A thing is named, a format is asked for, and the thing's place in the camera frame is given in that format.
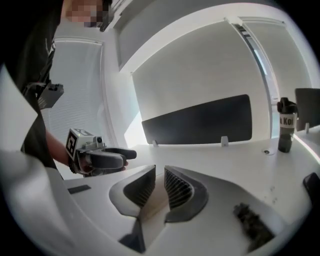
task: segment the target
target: white partition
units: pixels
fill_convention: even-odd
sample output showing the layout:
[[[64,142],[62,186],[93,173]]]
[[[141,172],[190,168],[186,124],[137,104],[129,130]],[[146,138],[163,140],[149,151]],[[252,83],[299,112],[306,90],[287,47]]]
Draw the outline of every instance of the white partition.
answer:
[[[287,31],[277,22],[246,21],[244,26],[265,52],[273,69],[280,97],[296,101],[296,88],[311,88],[303,56]]]
[[[227,21],[176,39],[132,76],[143,121],[247,94],[252,112],[251,140],[270,137],[268,88],[252,52]]]

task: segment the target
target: hand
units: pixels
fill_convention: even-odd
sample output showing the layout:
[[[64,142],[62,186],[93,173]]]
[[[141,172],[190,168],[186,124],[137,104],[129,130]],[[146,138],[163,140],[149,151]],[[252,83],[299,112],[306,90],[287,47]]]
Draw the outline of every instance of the hand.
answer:
[[[128,166],[128,164],[129,163],[127,161],[125,161],[124,167],[122,167],[121,171],[125,171],[126,170],[126,166]]]

